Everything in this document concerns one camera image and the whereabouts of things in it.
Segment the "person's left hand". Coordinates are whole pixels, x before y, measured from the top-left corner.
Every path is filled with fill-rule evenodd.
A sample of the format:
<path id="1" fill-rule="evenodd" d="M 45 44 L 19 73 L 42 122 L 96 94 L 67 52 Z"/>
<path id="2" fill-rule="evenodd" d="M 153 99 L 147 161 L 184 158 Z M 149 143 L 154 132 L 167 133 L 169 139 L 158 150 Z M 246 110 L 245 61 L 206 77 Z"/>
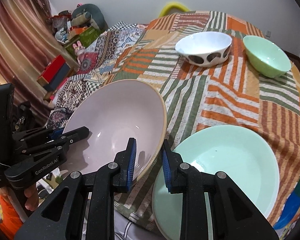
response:
<path id="1" fill-rule="evenodd" d="M 25 189 L 24 195 L 26 196 L 25 208 L 30 211 L 35 211 L 39 203 L 36 184 L 31 185 L 29 188 Z"/>

